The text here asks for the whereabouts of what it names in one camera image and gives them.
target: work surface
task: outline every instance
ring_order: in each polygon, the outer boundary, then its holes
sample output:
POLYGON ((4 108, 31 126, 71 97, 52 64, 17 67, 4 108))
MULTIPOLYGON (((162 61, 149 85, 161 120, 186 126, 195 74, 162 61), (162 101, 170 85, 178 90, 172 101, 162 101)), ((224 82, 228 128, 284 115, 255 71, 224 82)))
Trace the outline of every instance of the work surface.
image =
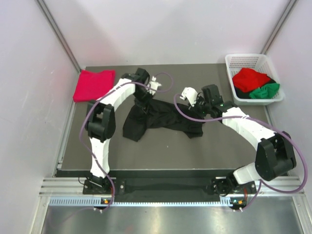
MULTIPOLYGON (((135 73, 138 66, 87 67, 100 72, 115 70, 119 80, 124 73, 135 73)), ((184 87, 201 87, 216 84, 223 100, 233 100, 225 64, 147 65, 139 66, 150 75, 167 72, 174 78, 171 91, 155 95, 155 99, 173 103, 173 96, 184 87)), ((163 90, 170 86, 165 75, 158 77, 163 90)), ((219 122, 205 123, 203 136, 189 139, 183 132, 165 128, 148 129, 139 142, 123 138, 122 126, 134 104, 129 97, 116 111, 116 131, 109 147, 109 163, 112 169, 233 169, 254 161, 254 148, 232 129, 219 122)), ((89 170, 91 156, 79 142, 79 131, 86 116, 87 103, 76 104, 71 131, 63 159, 63 170, 89 170)), ((267 121, 263 106, 241 106, 248 115, 267 121)), ((90 141, 84 131, 83 139, 90 141)))
POLYGON ((49 207, 42 234, 302 234, 291 197, 259 197, 247 211, 228 207, 49 207))

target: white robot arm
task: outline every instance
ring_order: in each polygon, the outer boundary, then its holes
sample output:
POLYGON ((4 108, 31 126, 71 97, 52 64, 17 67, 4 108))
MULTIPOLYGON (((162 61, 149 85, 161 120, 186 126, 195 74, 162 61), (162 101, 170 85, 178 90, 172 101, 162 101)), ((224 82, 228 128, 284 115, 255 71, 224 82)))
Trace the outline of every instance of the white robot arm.
POLYGON ((199 96, 195 89, 188 87, 183 90, 181 98, 188 100, 190 108, 203 117, 207 114, 213 118, 242 116, 223 119, 221 123, 244 137, 256 150, 255 162, 240 167, 227 176, 232 189, 259 179, 270 181, 296 166, 293 147, 282 136, 246 119, 249 116, 232 102, 223 102, 216 85, 203 87, 202 93, 204 97, 199 96))
MULTIPOLYGON (((110 168, 108 164, 108 153, 110 139, 114 134, 116 123, 115 123, 115 111, 119 105, 130 95, 134 94, 136 102, 140 102, 142 107, 151 99, 155 94, 155 91, 146 89, 142 86, 125 83, 131 81, 139 82, 144 84, 148 79, 147 86, 157 90, 160 83, 156 81, 156 77, 150 79, 150 75, 144 69, 138 69, 135 74, 124 74, 118 83, 112 88, 115 90, 112 94, 105 97, 97 105, 93 113, 90 115, 88 122, 85 126, 88 131, 88 136, 92 145, 92 152, 97 156, 98 162, 106 173, 109 173, 110 168)), ((87 113, 95 101, 91 101, 88 105, 87 113)), ((97 166, 95 159, 92 157, 92 167, 90 172, 92 175, 98 178, 105 178, 105 174, 97 166)))

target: black cloth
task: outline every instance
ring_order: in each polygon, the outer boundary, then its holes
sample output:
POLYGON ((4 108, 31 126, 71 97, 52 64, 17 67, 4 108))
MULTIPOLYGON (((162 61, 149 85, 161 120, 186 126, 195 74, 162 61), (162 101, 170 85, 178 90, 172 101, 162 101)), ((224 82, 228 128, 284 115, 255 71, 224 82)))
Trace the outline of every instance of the black cloth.
MULTIPOLYGON (((270 81, 268 81, 268 82, 265 83, 264 85, 266 85, 266 84, 274 84, 274 83, 276 83, 275 80, 273 80, 272 78, 270 78, 270 81)), ((250 94, 253 90, 251 90, 250 92, 244 93, 244 92, 241 91, 239 88, 236 88, 235 86, 234 86, 234 88, 235 88, 235 92, 236 92, 236 95, 237 95, 238 98, 241 98, 241 99, 251 99, 250 96, 249 96, 249 94, 250 94)))
MULTIPOLYGON (((188 110, 187 105, 178 104, 178 107, 186 115, 202 119, 195 112, 188 110)), ((182 131, 189 138, 203 136, 202 123, 186 119, 171 103, 152 99, 146 111, 136 105, 131 108, 122 128, 123 137, 139 141, 147 129, 160 127, 182 131)))

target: red cloth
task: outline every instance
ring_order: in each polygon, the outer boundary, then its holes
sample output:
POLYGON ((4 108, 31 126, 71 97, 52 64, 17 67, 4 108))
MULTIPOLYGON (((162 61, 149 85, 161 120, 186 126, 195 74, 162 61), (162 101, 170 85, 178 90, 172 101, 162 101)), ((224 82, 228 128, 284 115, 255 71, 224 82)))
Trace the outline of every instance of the red cloth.
POLYGON ((234 86, 244 93, 260 88, 269 81, 270 78, 267 74, 256 72, 250 68, 242 68, 233 77, 234 86))
POLYGON ((73 96, 74 102, 99 99, 112 89, 114 79, 115 71, 93 73, 83 70, 73 96))

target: laundry basket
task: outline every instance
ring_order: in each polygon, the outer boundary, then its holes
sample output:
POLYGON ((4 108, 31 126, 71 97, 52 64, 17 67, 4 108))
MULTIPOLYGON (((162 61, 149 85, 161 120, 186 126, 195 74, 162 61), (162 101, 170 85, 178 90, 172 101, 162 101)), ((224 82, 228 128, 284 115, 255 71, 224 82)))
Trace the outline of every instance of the laundry basket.
POLYGON ((268 56, 260 54, 231 54, 225 57, 225 62, 234 103, 236 105, 268 105, 272 102, 283 100, 284 92, 281 86, 276 95, 271 99, 241 99, 236 95, 233 85, 233 77, 242 68, 252 68, 257 72, 265 73, 275 80, 276 83, 280 84, 276 71, 268 56))

